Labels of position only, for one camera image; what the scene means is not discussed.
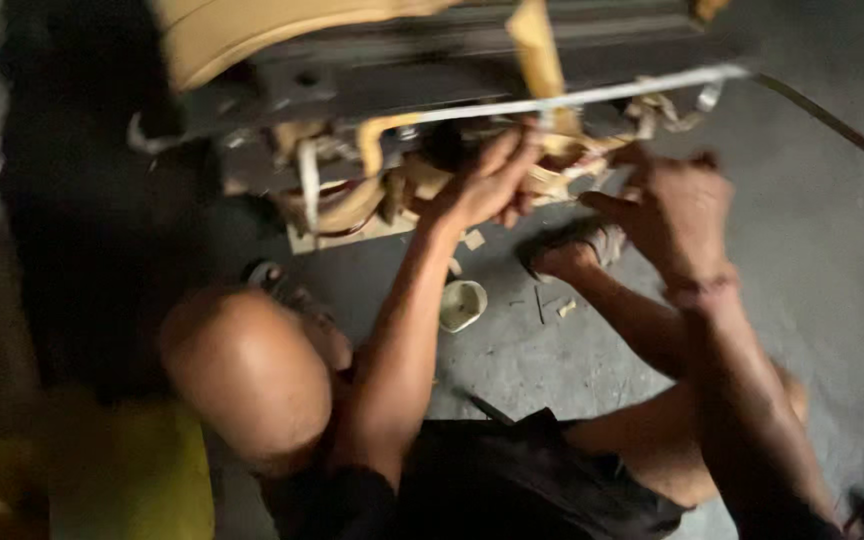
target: paper scrap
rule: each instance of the paper scrap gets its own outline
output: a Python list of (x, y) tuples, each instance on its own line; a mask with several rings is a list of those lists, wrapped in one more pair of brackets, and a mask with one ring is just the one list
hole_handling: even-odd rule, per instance
[(575, 299), (574, 298), (568, 299), (568, 303), (563, 305), (562, 307), (556, 309), (556, 312), (558, 313), (559, 317), (561, 317), (562, 319), (565, 319), (566, 315), (569, 315), (569, 312), (571, 312), (572, 310), (575, 310)]
[(482, 247), (482, 244), (486, 243), (486, 239), (482, 235), (482, 232), (479, 232), (478, 228), (473, 228), (472, 232), (465, 234), (462, 242), (465, 242), (465, 247), (468, 248), (468, 251), (475, 251)]

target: wood scrap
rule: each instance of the wood scrap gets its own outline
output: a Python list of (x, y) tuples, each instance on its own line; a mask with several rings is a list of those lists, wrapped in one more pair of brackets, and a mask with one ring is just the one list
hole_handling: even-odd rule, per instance
[(462, 265), (454, 256), (448, 260), (448, 271), (456, 278), (462, 275)]
[(575, 299), (570, 298), (570, 299), (568, 299), (567, 304), (556, 309), (556, 313), (558, 313), (559, 318), (565, 319), (566, 315), (569, 315), (569, 312), (571, 312), (572, 310), (575, 310), (575, 306), (576, 306)]

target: forearm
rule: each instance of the forearm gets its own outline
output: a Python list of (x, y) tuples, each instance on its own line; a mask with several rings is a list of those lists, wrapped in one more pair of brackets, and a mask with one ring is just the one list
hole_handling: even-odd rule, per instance
[(702, 455), (733, 515), (793, 496), (831, 520), (822, 473), (738, 288), (684, 313)]
[(398, 484), (402, 455), (426, 416), (439, 304), (461, 231), (448, 215), (419, 223), (379, 311), (339, 425), (340, 460), (384, 469), (378, 472), (392, 485)]

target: debris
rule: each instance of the debris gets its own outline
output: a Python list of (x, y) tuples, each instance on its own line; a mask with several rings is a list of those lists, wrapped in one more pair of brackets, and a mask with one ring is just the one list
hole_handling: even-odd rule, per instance
[(574, 298), (568, 299), (567, 304), (565, 304), (562, 307), (560, 307), (559, 309), (557, 309), (558, 316), (561, 317), (562, 319), (565, 319), (566, 315), (569, 315), (569, 312), (571, 312), (572, 310), (575, 310), (575, 299)]
[(465, 242), (468, 251), (475, 251), (482, 247), (482, 244), (486, 243), (486, 239), (482, 236), (482, 232), (479, 232), (478, 228), (473, 228), (472, 232), (467, 232), (465, 234), (462, 242)]
[(456, 278), (462, 275), (462, 265), (459, 264), (459, 261), (455, 257), (448, 260), (448, 271)]
[(535, 291), (535, 307), (538, 308), (538, 320), (542, 322), (543, 325), (546, 324), (546, 315), (543, 315), (543, 301), (539, 298), (539, 286), (536, 285), (534, 288)]

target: wrist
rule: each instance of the wrist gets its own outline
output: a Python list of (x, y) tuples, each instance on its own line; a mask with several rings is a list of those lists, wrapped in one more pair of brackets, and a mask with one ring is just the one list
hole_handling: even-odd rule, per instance
[(738, 271), (726, 264), (715, 274), (666, 280), (665, 299), (679, 310), (712, 314), (738, 300)]
[(418, 219), (415, 229), (435, 237), (454, 237), (458, 242), (466, 227), (466, 222), (454, 208), (429, 208)]

